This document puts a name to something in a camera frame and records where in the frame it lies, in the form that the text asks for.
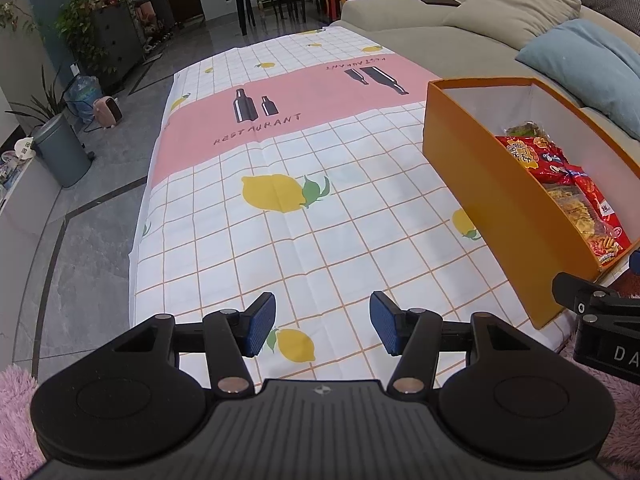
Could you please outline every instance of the black circular pad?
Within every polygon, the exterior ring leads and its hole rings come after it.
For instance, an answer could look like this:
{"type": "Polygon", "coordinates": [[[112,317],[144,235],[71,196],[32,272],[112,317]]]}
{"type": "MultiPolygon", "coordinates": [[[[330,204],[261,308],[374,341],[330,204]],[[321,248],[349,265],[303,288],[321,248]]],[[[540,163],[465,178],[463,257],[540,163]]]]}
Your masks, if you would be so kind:
{"type": "Polygon", "coordinates": [[[491,352],[451,376],[438,403],[468,449],[541,468],[594,458],[615,414],[598,380],[546,349],[491,352]]]}
{"type": "Polygon", "coordinates": [[[495,402],[513,415],[545,418],[562,412],[569,394],[555,381],[544,377],[512,377],[495,387],[495,402]]]}
{"type": "Polygon", "coordinates": [[[80,409],[96,418],[126,418],[144,410],[149,402],[149,387],[131,379],[98,379],[78,393],[80,409]]]}
{"type": "Polygon", "coordinates": [[[31,420],[46,455],[118,467],[183,443],[205,408],[200,385],[168,363],[98,350],[36,391],[31,420]]]}

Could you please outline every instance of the blue gripper pad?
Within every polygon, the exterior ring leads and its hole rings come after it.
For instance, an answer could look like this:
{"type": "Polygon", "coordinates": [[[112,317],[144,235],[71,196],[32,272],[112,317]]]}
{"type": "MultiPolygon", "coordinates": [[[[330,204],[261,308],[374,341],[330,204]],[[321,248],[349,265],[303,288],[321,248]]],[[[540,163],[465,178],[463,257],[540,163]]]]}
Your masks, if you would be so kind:
{"type": "Polygon", "coordinates": [[[388,354],[396,356],[402,353],[402,341],[396,327],[396,314],[401,310],[384,293],[374,292],[369,298],[369,317],[376,329],[380,341],[388,354]]]}
{"type": "Polygon", "coordinates": [[[270,292],[263,292],[258,299],[244,311],[244,314],[249,314],[251,321],[249,322],[249,330],[244,342],[244,352],[242,352],[242,355],[245,357],[254,357],[260,352],[276,321],[276,297],[270,292]]]}

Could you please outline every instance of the gray tile floor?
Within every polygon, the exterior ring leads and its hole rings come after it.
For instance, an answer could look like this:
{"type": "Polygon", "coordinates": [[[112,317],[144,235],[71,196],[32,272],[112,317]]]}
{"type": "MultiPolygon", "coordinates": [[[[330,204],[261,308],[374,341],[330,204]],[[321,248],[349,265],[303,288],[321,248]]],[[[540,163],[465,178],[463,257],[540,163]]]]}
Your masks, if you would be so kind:
{"type": "Polygon", "coordinates": [[[77,184],[60,192],[44,229],[22,302],[14,362],[36,371],[42,382],[129,328],[128,254],[143,186],[95,205],[66,224],[52,267],[38,365],[33,369],[38,310],[65,215],[147,175],[175,72],[233,47],[324,25],[314,19],[311,4],[307,12],[306,23],[256,16],[257,27],[250,27],[244,37],[228,17],[193,23],[176,34],[151,67],[139,66],[127,78],[117,94],[124,116],[120,124],[78,135],[96,159],[77,184]]]}

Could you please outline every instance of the trash can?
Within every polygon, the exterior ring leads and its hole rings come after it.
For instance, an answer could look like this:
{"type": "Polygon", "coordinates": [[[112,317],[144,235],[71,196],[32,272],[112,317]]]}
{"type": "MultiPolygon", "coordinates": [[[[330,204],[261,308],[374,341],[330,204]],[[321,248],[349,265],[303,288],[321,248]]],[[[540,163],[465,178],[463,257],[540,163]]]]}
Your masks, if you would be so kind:
{"type": "Polygon", "coordinates": [[[33,136],[36,151],[62,187],[75,184],[91,161],[64,115],[47,121],[33,136]]]}

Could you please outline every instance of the light blue pillow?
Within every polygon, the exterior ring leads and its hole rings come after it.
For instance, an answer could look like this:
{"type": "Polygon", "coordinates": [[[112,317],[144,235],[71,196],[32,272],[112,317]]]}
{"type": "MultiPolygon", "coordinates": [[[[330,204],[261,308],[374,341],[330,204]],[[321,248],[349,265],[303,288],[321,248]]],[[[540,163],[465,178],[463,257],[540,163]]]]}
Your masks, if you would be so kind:
{"type": "Polygon", "coordinates": [[[529,41],[516,60],[640,140],[640,56],[617,36],[589,20],[569,20],[529,41]]]}

